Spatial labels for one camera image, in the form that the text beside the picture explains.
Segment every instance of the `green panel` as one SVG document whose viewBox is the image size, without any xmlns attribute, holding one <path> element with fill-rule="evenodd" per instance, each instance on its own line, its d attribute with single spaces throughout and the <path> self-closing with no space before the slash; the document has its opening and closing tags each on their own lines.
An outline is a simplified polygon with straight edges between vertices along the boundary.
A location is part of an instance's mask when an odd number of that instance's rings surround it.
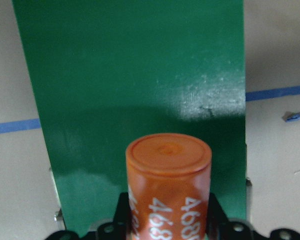
<svg viewBox="0 0 300 240">
<path fill-rule="evenodd" d="M 13 4 L 68 229 L 112 217 L 127 145 L 161 132 L 211 146 L 211 190 L 245 218 L 241 0 Z"/>
</svg>

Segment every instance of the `screw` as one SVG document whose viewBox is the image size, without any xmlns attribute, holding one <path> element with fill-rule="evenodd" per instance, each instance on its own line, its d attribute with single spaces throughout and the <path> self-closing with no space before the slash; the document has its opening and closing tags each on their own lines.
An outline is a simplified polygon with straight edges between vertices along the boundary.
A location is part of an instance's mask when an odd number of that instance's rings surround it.
<svg viewBox="0 0 300 240">
<path fill-rule="evenodd" d="M 291 234 L 285 230 L 281 230 L 279 232 L 279 237 L 283 240 L 290 240 L 291 239 Z"/>
<path fill-rule="evenodd" d="M 103 231 L 104 231 L 106 234 L 112 233 L 114 230 L 115 230 L 115 228 L 114 228 L 113 225 L 106 226 L 106 227 L 103 229 Z"/>
<path fill-rule="evenodd" d="M 233 230 L 235 230 L 236 232 L 242 232 L 244 229 L 245 227 L 240 223 L 236 223 L 233 225 Z"/>
</svg>

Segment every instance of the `blue line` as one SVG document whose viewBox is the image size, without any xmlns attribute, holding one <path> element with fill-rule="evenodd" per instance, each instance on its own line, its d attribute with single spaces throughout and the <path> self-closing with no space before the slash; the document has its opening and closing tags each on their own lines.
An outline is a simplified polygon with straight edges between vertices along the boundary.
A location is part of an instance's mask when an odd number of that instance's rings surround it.
<svg viewBox="0 0 300 240">
<path fill-rule="evenodd" d="M 41 128 L 39 118 L 4 122 L 4 123 L 0 123 L 0 134 L 31 130 L 31 129 L 39 129 L 39 128 Z"/>
<path fill-rule="evenodd" d="M 263 99 L 274 99 L 279 97 L 284 97 L 288 95 L 299 95 L 300 86 L 284 87 L 263 91 L 252 91 L 245 94 L 245 101 L 257 101 Z"/>
</svg>

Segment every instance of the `orange pill bottle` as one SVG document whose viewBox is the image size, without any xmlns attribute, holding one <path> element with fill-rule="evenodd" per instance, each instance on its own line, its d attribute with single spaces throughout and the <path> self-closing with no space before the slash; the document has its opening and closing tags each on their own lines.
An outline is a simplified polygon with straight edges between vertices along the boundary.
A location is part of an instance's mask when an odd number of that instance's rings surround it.
<svg viewBox="0 0 300 240">
<path fill-rule="evenodd" d="M 126 149 L 132 240 L 203 240 L 212 152 L 202 140 L 158 133 Z"/>
</svg>

